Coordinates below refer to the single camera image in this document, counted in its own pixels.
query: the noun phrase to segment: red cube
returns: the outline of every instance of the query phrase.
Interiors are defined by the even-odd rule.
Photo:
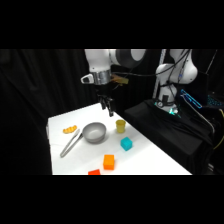
[[[94,171],[90,171],[89,176],[100,176],[100,170],[94,170]]]

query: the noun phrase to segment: teal light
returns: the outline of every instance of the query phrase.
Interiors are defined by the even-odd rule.
[[[170,109],[170,114],[175,115],[175,113],[173,112],[173,108]]]

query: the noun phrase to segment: gray pot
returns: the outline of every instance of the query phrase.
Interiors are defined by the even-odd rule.
[[[98,143],[105,138],[107,128],[102,123],[91,123],[83,129],[83,137],[90,143]]]

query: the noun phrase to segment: yellow cup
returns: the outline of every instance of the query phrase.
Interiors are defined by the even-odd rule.
[[[116,122],[116,125],[117,125],[117,132],[118,133],[124,133],[125,132],[126,122],[124,120],[118,120]]]

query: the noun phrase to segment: small object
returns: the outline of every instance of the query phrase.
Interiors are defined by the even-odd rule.
[[[129,79],[126,79],[126,78],[117,76],[115,74],[112,74],[111,82],[117,82],[117,83],[120,83],[120,84],[128,84],[129,83]]]
[[[124,133],[125,132],[126,121],[124,121],[124,120],[118,120],[116,122],[116,125],[117,125],[117,132],[118,133]]]
[[[77,129],[77,126],[73,126],[73,127],[64,129],[64,130],[63,130],[63,133],[64,133],[64,134],[70,134],[70,133],[73,133],[76,129]]]
[[[87,125],[82,133],[87,142],[98,143],[105,138],[107,128],[102,123],[92,123]]]
[[[121,146],[125,151],[128,151],[132,148],[132,141],[127,137],[121,140]]]
[[[100,170],[94,170],[94,171],[90,171],[88,173],[89,176],[100,176]]]
[[[83,138],[83,134],[81,134],[79,138],[75,141],[75,143],[70,148],[68,148],[71,142],[73,141],[73,139],[79,134],[79,132],[80,132],[80,129],[76,131],[75,135],[72,137],[69,143],[65,146],[64,150],[60,154],[61,158],[64,158],[73,149],[73,147],[77,144],[77,142]]]
[[[105,155],[103,167],[105,170],[114,170],[114,155]]]

